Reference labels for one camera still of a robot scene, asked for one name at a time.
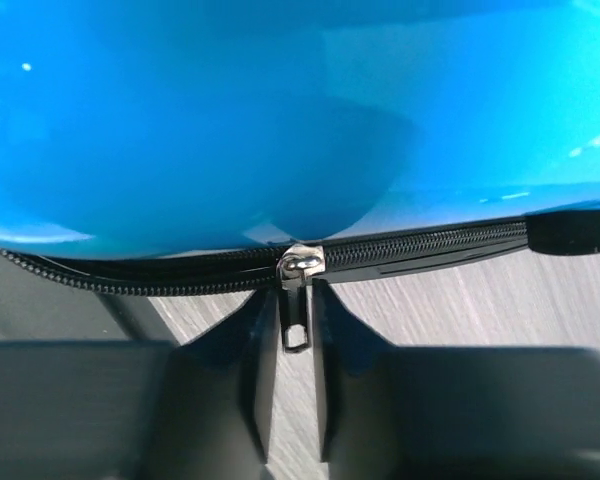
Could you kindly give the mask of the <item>blue fish-print suitcase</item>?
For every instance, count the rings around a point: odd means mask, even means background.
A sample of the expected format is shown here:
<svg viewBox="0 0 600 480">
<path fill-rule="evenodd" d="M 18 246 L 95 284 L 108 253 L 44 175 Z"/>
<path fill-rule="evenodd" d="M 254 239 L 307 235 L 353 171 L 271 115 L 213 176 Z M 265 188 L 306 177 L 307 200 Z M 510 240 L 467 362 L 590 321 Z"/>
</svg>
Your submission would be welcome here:
<svg viewBox="0 0 600 480">
<path fill-rule="evenodd" d="M 0 1 L 0 254 L 103 294 L 600 253 L 600 1 Z"/>
</svg>

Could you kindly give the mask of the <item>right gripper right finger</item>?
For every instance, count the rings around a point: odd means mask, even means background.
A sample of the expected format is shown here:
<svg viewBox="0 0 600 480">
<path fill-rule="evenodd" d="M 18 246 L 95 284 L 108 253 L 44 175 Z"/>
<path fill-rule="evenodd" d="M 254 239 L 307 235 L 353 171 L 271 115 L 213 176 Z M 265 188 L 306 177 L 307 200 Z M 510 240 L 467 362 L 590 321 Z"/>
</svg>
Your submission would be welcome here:
<svg viewBox="0 0 600 480">
<path fill-rule="evenodd" d="M 480 457 L 477 350 L 397 346 L 313 292 L 321 459 L 332 479 L 470 479 Z"/>
</svg>

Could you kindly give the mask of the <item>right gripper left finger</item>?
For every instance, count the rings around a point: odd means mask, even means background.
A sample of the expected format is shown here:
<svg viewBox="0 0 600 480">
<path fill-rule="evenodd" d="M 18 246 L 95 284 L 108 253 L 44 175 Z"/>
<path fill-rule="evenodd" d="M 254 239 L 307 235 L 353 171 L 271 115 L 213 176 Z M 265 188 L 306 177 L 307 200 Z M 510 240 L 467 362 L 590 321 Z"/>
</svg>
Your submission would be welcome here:
<svg viewBox="0 0 600 480">
<path fill-rule="evenodd" d="M 147 479 L 267 479 L 276 295 L 257 291 L 170 356 L 144 457 Z"/>
</svg>

